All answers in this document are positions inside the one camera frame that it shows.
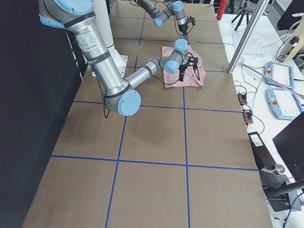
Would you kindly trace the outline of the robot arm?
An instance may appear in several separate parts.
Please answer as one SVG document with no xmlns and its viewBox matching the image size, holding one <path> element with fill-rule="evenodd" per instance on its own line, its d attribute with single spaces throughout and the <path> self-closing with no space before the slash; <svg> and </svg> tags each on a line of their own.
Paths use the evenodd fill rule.
<svg viewBox="0 0 304 228">
<path fill-rule="evenodd" d="M 101 88 L 104 108 L 122 116 L 131 116 L 140 108 L 141 97 L 136 88 L 159 70 L 170 74 L 184 71 L 190 63 L 188 52 L 189 23 L 182 1 L 165 4 L 163 10 L 147 0 L 134 0 L 133 5 L 148 13 L 156 26 L 162 26 L 170 17 L 176 19 L 180 38 L 167 57 L 153 57 L 147 64 L 129 76 L 124 76 L 126 61 L 114 47 L 107 4 L 104 0 L 41 0 L 40 22 L 46 26 L 72 33 L 89 65 L 92 66 Z"/>
<path fill-rule="evenodd" d="M 156 7 L 156 4 L 160 1 L 152 4 L 149 0 L 134 0 L 134 3 L 150 15 L 157 27 L 161 27 L 170 17 L 174 17 L 179 32 L 181 32 L 180 36 L 186 36 L 191 31 L 188 24 L 193 27 L 196 25 L 194 17 L 186 16 L 181 0 L 163 3 L 164 9 L 162 11 Z"/>
</svg>

